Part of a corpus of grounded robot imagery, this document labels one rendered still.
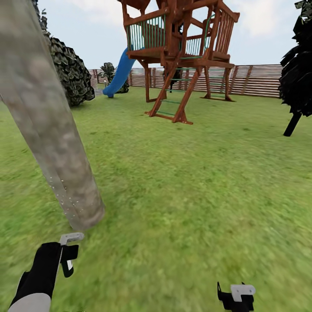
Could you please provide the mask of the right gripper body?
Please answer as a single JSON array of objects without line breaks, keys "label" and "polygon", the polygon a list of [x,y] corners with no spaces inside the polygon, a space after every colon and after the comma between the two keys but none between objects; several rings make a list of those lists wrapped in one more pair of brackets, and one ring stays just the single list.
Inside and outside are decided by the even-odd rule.
[{"label": "right gripper body", "polygon": [[225,310],[232,310],[232,312],[249,312],[253,311],[252,296],[241,295],[242,302],[235,302],[232,293],[222,293],[222,300]]}]

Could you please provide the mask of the pesticide atomizer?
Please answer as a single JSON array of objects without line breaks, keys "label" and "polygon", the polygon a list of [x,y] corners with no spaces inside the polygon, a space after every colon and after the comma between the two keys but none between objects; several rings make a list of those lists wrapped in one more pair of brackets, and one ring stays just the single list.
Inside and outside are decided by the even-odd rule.
[{"label": "pesticide atomizer", "polygon": [[69,278],[70,276],[72,276],[74,273],[72,260],[64,261],[62,263],[62,269],[63,269],[65,278]]}]

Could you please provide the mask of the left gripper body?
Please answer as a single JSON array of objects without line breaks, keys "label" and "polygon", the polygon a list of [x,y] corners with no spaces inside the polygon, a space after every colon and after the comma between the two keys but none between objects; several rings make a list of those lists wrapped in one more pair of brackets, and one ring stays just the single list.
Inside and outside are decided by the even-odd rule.
[{"label": "left gripper body", "polygon": [[66,253],[63,260],[61,258],[60,263],[63,263],[64,261],[75,260],[77,258],[79,245],[62,246],[62,247],[63,250],[66,250]]}]

